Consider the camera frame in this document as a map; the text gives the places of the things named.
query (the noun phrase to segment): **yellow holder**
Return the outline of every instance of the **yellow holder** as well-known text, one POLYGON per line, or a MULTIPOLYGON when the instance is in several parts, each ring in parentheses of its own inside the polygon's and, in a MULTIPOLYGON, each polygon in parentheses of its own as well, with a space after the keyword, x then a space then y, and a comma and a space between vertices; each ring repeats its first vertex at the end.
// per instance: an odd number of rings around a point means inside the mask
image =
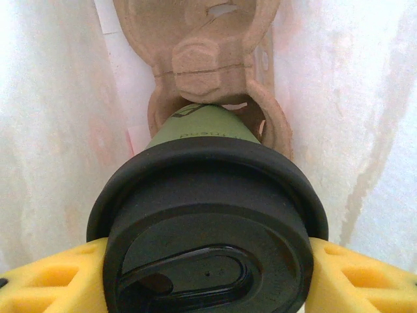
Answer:
MULTIPOLYGON (((417 275, 311 238, 307 313, 417 313, 417 275)), ((107 239, 5 273, 0 313, 107 313, 102 269, 107 239)))

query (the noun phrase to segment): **yellow foam arm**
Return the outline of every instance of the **yellow foam arm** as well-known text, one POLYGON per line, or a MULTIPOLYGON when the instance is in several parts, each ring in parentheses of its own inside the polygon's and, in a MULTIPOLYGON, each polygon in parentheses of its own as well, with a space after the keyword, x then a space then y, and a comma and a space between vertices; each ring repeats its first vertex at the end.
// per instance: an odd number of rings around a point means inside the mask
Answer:
MULTIPOLYGON (((7 272, 0 313, 108 313, 102 285, 107 239, 7 272)), ((417 275, 311 238, 315 268, 307 313, 417 313, 417 275)))
POLYGON ((107 313, 102 268, 107 239, 50 256, 0 277, 0 313, 107 313))
POLYGON ((307 313, 417 313, 417 275, 311 238, 307 313))

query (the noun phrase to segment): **black plastic lid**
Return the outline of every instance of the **black plastic lid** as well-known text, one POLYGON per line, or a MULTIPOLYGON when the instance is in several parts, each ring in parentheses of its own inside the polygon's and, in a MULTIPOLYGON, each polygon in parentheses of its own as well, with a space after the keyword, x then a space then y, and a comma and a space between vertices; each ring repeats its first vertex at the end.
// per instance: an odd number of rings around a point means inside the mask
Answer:
POLYGON ((122 166, 90 215, 109 237, 110 312, 296 312, 327 239, 323 207, 279 153, 232 138, 188 138, 122 166))

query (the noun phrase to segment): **hexagonal nut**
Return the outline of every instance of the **hexagonal nut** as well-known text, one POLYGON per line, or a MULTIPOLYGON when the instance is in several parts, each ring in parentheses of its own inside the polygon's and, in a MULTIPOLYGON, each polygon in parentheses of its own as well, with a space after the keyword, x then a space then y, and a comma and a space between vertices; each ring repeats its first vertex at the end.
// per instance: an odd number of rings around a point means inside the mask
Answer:
POLYGON ((216 42, 180 43, 173 49, 172 67, 175 74, 201 72, 219 68, 220 47, 216 42))
POLYGON ((175 83, 180 94, 187 98, 186 94, 205 96, 220 88, 220 73, 184 73, 175 75, 175 83))

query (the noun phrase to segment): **black lid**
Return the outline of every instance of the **black lid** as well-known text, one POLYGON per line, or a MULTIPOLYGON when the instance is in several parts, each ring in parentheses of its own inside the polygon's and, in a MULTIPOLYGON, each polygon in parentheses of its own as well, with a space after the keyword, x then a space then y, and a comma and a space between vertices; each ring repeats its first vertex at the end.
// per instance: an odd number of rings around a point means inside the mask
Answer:
POLYGON ((206 137, 122 166, 89 219, 88 240, 106 236, 110 312, 296 312, 313 270, 308 236, 327 239, 328 228, 284 156, 206 137))

